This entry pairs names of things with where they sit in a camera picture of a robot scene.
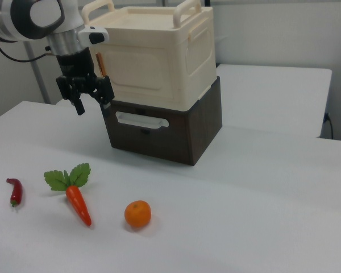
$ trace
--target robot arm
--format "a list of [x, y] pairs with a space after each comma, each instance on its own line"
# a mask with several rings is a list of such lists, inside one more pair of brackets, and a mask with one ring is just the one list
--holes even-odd
[[81, 93], [108, 104], [114, 93], [109, 77], [97, 77], [89, 51], [106, 42], [104, 28], [84, 25], [77, 0], [0, 0], [0, 42], [36, 40], [47, 37], [63, 75], [57, 84], [65, 100], [79, 115], [84, 113]]

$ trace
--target toy vegetable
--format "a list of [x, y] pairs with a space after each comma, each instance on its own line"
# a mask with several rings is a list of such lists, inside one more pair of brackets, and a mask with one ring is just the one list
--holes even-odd
[[90, 226], [92, 221], [79, 188], [87, 183], [90, 173], [89, 163], [74, 167], [69, 175], [67, 171], [64, 173], [61, 171], [44, 173], [45, 181], [51, 186], [52, 191], [66, 191], [68, 201], [87, 226]]
[[22, 202], [22, 196], [23, 196], [23, 186], [22, 183], [18, 179], [15, 178], [8, 178], [6, 179], [6, 182], [13, 185], [13, 193], [10, 197], [10, 204], [12, 207], [15, 207], [17, 205], [20, 205]]

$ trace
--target green leaves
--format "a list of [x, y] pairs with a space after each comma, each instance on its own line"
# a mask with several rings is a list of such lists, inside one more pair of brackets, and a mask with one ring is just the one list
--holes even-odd
[[60, 171], [45, 172], [44, 178], [45, 182], [51, 186], [52, 191], [65, 191], [67, 189], [67, 183]]
[[81, 187], [87, 183], [87, 179], [89, 178], [90, 172], [91, 169], [89, 163], [77, 165], [70, 172], [69, 181], [72, 185]]
[[77, 187], [85, 185], [90, 173], [89, 163], [84, 163], [74, 167], [70, 175], [67, 171], [64, 171], [64, 174], [61, 171], [49, 171], [44, 173], [44, 178], [52, 191], [65, 191], [71, 185]]

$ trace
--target pepper stem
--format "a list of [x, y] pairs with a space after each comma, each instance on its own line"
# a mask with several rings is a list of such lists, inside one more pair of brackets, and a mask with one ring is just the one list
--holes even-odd
[[12, 200], [12, 201], [10, 201], [10, 204], [12, 207], [15, 207], [18, 205], [18, 202], [16, 202], [15, 200]]

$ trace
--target plastic fruit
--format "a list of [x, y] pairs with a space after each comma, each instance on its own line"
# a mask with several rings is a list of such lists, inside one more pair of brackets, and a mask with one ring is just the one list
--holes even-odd
[[146, 226], [152, 218], [152, 212], [147, 202], [138, 200], [130, 203], [125, 209], [125, 220], [133, 228]]

